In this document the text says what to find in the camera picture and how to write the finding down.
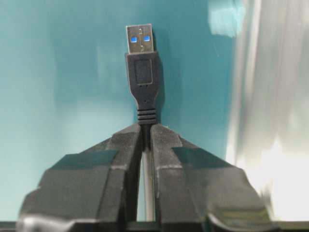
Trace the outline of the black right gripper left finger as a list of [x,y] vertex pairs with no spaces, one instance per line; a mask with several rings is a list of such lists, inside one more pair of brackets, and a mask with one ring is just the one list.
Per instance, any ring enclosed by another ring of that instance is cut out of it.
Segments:
[[47,169],[21,206],[19,232],[120,232],[137,217],[141,128],[133,124]]

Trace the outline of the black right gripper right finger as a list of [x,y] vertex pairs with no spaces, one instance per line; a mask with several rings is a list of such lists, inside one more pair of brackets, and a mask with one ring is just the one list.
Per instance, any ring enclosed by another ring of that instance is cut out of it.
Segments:
[[151,127],[163,232],[278,232],[245,172],[160,125]]

